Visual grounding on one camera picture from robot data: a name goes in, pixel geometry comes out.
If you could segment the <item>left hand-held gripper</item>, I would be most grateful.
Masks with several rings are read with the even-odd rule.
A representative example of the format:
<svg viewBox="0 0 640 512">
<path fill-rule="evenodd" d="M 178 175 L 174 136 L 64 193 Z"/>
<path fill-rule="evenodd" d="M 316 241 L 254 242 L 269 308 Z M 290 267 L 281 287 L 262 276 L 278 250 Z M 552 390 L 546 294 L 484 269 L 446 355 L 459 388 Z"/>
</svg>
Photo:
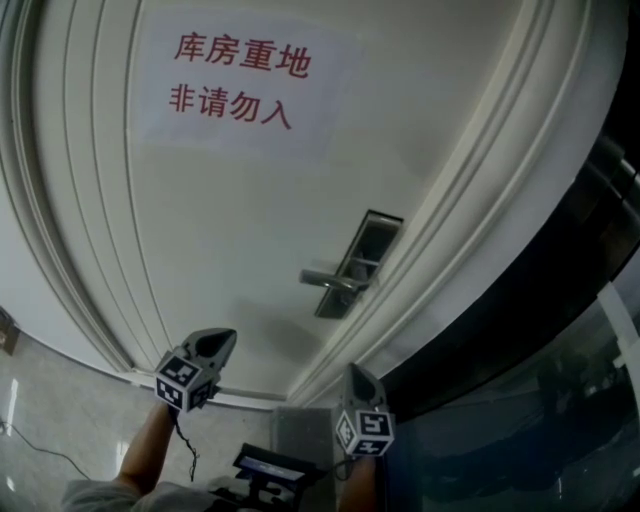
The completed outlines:
<svg viewBox="0 0 640 512">
<path fill-rule="evenodd" d="M 157 366 L 155 395 L 180 412 L 202 408 L 220 390 L 221 372 L 237 342 L 237 331 L 211 328 L 191 333 Z"/>
</svg>

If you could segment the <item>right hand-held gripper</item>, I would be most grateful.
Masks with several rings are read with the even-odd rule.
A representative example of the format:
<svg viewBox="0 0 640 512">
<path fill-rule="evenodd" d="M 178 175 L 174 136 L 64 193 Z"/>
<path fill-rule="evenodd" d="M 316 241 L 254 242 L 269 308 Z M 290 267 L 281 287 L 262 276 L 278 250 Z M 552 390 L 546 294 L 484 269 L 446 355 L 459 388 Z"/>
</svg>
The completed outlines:
<svg viewBox="0 0 640 512">
<path fill-rule="evenodd" d="M 395 417 L 383 384 L 355 363 L 343 374 L 335 433 L 344 453 L 352 457 L 381 457 L 395 439 Z"/>
</svg>

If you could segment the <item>person's right forearm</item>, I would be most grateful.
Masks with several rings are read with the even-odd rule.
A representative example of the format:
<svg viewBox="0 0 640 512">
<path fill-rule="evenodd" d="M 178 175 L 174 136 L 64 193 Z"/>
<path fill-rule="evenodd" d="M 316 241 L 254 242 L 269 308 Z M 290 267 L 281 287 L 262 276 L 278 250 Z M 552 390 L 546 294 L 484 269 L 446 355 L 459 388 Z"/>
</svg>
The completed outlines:
<svg viewBox="0 0 640 512">
<path fill-rule="evenodd" d="M 358 459 L 341 494 L 338 512 L 377 512 L 376 459 Z"/>
</svg>

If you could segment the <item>person's left forearm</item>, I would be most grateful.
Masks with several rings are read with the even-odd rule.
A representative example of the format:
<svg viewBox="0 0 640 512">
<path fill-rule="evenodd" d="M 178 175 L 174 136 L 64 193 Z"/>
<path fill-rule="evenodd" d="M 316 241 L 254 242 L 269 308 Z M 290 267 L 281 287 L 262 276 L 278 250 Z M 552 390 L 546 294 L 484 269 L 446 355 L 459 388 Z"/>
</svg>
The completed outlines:
<svg viewBox="0 0 640 512">
<path fill-rule="evenodd" d="M 139 496 L 153 491 L 161 476 L 173 431 L 169 406 L 156 403 L 130 443 L 116 481 Z"/>
</svg>

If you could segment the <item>white panelled door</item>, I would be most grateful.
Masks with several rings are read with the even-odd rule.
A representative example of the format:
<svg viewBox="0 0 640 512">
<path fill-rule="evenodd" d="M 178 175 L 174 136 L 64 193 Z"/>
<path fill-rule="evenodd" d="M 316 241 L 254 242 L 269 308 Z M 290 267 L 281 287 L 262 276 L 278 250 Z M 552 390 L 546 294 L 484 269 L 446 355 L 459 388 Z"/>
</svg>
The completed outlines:
<svg viewBox="0 0 640 512">
<path fill-rule="evenodd" d="M 144 12 L 264 10 L 360 48 L 319 158 L 162 146 L 131 133 Z M 191 332 L 238 331 L 225 387 L 298 400 L 380 343 L 456 263 L 464 192 L 504 125 L 545 0 L 29 0 L 45 203 L 66 273 L 128 368 Z M 403 219 L 342 320 L 315 311 L 369 210 Z"/>
</svg>

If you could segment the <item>dark door lock plate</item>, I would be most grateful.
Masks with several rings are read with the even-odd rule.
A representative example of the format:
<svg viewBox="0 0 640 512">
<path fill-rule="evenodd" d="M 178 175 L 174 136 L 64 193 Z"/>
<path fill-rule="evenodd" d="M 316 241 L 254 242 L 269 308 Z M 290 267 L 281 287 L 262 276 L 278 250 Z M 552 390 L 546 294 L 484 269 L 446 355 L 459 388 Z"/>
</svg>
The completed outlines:
<svg viewBox="0 0 640 512">
<path fill-rule="evenodd" d="M 334 276 L 370 284 L 377 276 L 402 226 L 402 218 L 369 210 Z M 329 288 L 321 299 L 315 316 L 342 320 L 348 316 L 363 293 L 363 290 L 342 291 Z"/>
</svg>

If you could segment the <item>metal glass door fitting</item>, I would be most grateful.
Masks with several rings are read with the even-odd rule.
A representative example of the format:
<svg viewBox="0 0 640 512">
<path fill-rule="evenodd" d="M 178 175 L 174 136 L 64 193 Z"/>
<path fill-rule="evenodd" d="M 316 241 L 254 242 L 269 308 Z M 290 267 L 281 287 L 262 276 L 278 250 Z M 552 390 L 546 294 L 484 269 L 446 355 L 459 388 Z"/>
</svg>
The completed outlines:
<svg viewBox="0 0 640 512">
<path fill-rule="evenodd" d="M 640 153 L 629 152 L 614 159 L 610 187 L 621 200 L 640 209 Z"/>
</svg>

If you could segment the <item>grey stone plinth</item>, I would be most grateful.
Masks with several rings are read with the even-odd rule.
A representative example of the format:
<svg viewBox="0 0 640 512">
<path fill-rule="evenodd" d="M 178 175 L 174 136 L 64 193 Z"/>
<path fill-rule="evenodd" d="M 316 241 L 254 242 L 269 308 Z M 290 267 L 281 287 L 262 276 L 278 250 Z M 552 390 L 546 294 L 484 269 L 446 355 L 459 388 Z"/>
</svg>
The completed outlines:
<svg viewBox="0 0 640 512">
<path fill-rule="evenodd" d="M 335 419 L 335 411 L 323 408 L 278 408 L 273 413 L 271 449 L 327 471 L 321 481 L 304 492 L 300 512 L 338 512 L 344 486 L 358 460 L 340 448 Z M 383 464 L 376 459 L 377 512 L 386 512 L 383 476 Z"/>
</svg>

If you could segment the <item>black chest-mounted device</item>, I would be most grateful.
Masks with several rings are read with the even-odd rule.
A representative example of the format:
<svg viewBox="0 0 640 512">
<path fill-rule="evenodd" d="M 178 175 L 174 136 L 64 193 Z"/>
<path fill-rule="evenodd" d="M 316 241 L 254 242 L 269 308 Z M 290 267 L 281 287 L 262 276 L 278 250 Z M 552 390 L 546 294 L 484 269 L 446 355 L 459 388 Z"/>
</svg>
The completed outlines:
<svg viewBox="0 0 640 512">
<path fill-rule="evenodd" d="M 225 512 L 299 512 L 304 492 L 327 475 L 312 462 L 247 443 L 233 466 L 236 476 L 210 491 Z"/>
</svg>

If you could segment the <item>black framed glass partition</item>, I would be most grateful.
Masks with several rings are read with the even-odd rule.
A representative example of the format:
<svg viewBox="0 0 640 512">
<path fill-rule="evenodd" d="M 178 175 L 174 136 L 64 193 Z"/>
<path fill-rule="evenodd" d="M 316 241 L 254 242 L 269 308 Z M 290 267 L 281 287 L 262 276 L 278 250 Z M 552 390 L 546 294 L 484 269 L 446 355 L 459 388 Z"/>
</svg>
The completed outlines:
<svg viewBox="0 0 640 512">
<path fill-rule="evenodd" d="M 470 260 L 395 339 L 386 512 L 640 512 L 640 372 L 598 293 L 640 331 L 640 0 L 596 0 L 559 123 Z"/>
</svg>

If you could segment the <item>person's grey shirt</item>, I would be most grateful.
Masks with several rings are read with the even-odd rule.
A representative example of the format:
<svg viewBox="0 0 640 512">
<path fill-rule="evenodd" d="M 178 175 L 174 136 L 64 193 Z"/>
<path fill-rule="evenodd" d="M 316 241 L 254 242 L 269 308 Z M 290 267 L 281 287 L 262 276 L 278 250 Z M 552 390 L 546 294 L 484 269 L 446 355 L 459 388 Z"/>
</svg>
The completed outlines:
<svg viewBox="0 0 640 512">
<path fill-rule="evenodd" d="M 239 512 L 222 498 L 198 487 L 160 483 L 140 496 L 118 482 L 72 481 L 62 498 L 63 512 Z"/>
</svg>

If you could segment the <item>brown cardboard box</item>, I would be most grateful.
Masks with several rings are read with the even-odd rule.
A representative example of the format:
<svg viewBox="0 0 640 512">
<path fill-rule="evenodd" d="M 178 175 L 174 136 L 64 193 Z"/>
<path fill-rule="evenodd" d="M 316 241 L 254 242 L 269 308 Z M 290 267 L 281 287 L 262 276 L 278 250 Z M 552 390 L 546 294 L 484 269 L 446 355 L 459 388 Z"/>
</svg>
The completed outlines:
<svg viewBox="0 0 640 512">
<path fill-rule="evenodd" d="M 21 330 L 14 318 L 0 306 L 0 351 L 12 356 Z"/>
</svg>

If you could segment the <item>taped white paper notice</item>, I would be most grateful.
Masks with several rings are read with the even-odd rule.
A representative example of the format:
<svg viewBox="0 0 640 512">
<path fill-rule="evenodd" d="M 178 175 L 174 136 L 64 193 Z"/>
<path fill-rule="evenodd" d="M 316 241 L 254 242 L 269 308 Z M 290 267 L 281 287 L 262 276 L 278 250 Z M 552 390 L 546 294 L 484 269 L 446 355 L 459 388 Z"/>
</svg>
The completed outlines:
<svg viewBox="0 0 640 512">
<path fill-rule="evenodd" d="M 613 283 L 598 293 L 598 301 L 609 320 L 629 371 L 640 372 L 640 331 Z"/>
</svg>

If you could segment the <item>white paper sign red print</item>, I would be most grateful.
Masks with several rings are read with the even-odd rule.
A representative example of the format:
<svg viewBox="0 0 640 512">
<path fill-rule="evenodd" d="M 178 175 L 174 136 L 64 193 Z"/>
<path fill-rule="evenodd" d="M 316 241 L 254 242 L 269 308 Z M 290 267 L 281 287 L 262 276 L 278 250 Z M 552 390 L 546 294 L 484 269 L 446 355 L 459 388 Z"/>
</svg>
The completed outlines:
<svg viewBox="0 0 640 512">
<path fill-rule="evenodd" d="M 131 89 L 140 143 L 319 158 L 358 65 L 356 39 L 264 10 L 145 10 Z"/>
</svg>

